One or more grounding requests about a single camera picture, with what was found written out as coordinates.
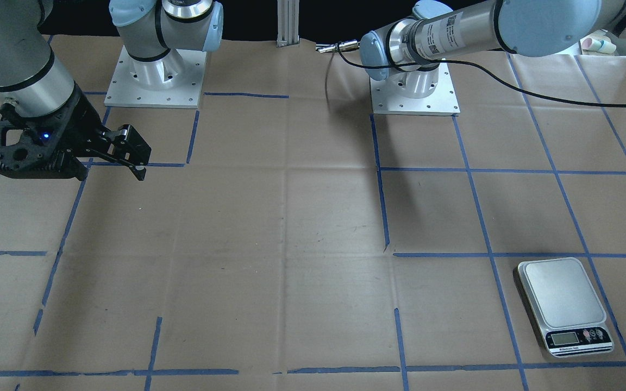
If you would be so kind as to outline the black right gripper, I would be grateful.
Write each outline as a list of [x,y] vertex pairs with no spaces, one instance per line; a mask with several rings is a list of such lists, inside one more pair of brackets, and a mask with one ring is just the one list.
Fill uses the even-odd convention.
[[131,124],[114,131],[107,128],[79,85],[74,84],[67,101],[47,115],[47,125],[58,149],[68,149],[74,157],[99,157],[124,165],[137,180],[146,178],[149,144]]

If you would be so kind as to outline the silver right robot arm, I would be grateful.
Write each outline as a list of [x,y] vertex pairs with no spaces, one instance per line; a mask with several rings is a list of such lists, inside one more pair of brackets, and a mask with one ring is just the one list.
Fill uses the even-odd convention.
[[42,28],[65,1],[0,1],[0,175],[84,181],[91,159],[144,180],[152,150],[130,124],[106,127],[74,70],[99,71],[105,104],[196,108],[206,53],[223,36],[217,1],[107,1],[116,38],[63,38]]

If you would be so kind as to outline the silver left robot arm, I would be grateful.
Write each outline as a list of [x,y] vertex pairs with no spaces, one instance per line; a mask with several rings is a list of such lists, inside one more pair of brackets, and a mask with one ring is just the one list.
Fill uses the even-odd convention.
[[626,57],[554,54],[587,10],[492,1],[410,24],[410,58],[449,55],[462,113],[375,119],[395,255],[576,257],[624,317]]

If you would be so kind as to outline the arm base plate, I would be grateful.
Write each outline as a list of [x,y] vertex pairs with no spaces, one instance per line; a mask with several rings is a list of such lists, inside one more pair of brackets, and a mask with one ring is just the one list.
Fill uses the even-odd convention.
[[124,108],[198,109],[207,53],[171,50],[142,62],[122,48],[104,104]]
[[447,64],[430,71],[392,73],[370,80],[373,113],[380,115],[457,116],[460,104]]

